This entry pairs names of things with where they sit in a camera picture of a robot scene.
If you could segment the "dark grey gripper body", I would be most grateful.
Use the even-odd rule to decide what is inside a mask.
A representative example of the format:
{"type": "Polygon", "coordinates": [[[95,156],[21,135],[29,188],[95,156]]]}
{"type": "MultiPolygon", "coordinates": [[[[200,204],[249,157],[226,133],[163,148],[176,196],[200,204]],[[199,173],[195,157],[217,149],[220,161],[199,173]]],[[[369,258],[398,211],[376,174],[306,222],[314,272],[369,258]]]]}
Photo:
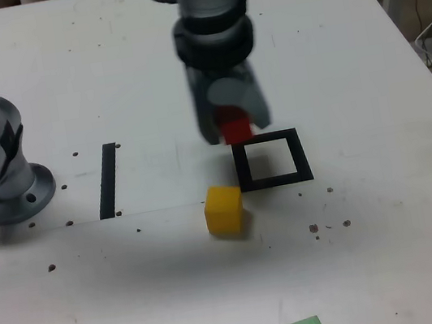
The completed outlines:
{"type": "Polygon", "coordinates": [[[234,65],[234,67],[219,70],[204,70],[184,66],[186,76],[191,88],[209,86],[220,78],[232,78],[238,80],[251,80],[254,77],[253,69],[247,61],[234,65]]]}

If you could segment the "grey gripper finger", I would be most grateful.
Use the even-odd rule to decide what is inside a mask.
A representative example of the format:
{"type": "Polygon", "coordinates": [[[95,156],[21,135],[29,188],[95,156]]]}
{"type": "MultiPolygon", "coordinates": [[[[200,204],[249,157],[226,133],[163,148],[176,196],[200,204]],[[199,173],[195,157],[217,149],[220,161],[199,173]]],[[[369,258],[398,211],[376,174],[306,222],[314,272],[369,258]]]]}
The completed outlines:
{"type": "Polygon", "coordinates": [[[220,133],[215,123],[214,107],[208,98],[210,81],[199,70],[187,71],[186,78],[192,94],[198,128],[204,140],[210,145],[220,143],[220,133]]]}
{"type": "Polygon", "coordinates": [[[211,80],[206,98],[216,108],[241,110],[258,128],[270,126],[270,110],[249,63],[235,66],[224,76],[211,80]]]}

